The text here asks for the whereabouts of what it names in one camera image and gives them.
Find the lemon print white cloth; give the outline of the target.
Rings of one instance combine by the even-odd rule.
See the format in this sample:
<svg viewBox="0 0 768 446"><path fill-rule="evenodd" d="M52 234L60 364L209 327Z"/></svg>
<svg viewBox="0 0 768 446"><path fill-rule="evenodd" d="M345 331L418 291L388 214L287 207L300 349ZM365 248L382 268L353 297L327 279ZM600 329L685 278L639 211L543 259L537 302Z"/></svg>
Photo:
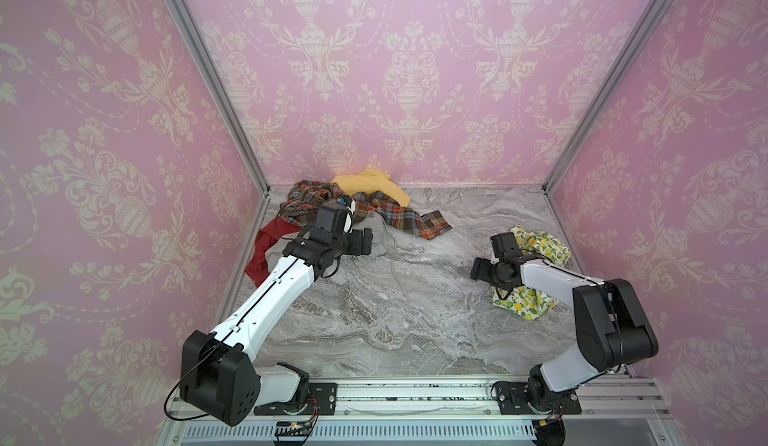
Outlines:
<svg viewBox="0 0 768 446"><path fill-rule="evenodd" d="M529 231L521 226L514 226L510 232L523 253L543 256L542 263L526 263L523 285L513 288L512 291L496 290L492 294L491 304L528 321L535 321L559 303L558 299L550 294L552 284L556 283L552 266L565 268L572 252L563 241L546 231Z"/></svg>

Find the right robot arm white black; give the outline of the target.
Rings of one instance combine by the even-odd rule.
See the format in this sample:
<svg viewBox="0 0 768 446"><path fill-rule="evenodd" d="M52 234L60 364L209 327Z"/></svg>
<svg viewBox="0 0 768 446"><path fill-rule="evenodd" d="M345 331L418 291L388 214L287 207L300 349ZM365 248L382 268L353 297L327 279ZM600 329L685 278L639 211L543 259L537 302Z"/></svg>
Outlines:
<svg viewBox="0 0 768 446"><path fill-rule="evenodd" d="M631 283L585 276L525 252L511 232L490 242L495 259L475 258L471 279L493 287L500 299L521 287L542 292L569 307L575 321L573 346L534 366L524 387L508 393L495 388L501 406L523 400L534 413L578 414L578 387L657 355L658 339Z"/></svg>

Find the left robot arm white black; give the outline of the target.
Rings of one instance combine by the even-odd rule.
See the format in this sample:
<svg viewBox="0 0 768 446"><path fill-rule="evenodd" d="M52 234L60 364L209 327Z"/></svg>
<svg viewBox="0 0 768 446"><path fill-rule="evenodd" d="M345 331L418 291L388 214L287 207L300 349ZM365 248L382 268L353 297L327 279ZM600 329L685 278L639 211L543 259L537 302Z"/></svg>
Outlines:
<svg viewBox="0 0 768 446"><path fill-rule="evenodd" d="M372 233L354 229L356 210L347 195L322 205L315 222L288 242L274 269L235 312L209 333L191 333L182 347L180 379L168 396L229 426L257 408L281 406L299 413L311 404L306 372L286 363L257 368L254 362L304 291L334 275L343 256L369 254Z"/></svg>

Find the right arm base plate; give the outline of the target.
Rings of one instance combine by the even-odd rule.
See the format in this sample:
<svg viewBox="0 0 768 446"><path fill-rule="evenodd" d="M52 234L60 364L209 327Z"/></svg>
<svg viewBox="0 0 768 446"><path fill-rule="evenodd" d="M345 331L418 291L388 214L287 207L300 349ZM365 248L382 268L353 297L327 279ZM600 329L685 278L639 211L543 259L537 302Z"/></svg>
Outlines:
<svg viewBox="0 0 768 446"><path fill-rule="evenodd" d="M538 383L497 381L490 396L501 415L579 415L582 407L574 390L552 392Z"/></svg>

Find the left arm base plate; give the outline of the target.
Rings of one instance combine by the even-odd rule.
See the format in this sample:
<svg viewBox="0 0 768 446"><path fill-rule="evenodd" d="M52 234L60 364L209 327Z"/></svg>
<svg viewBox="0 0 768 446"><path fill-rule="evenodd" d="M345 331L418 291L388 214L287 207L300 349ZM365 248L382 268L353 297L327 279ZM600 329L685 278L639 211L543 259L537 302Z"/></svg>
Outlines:
<svg viewBox="0 0 768 446"><path fill-rule="evenodd" d="M285 403L271 403L253 410L256 416L333 416L336 410L338 384L310 381L301 386L295 397Z"/></svg>

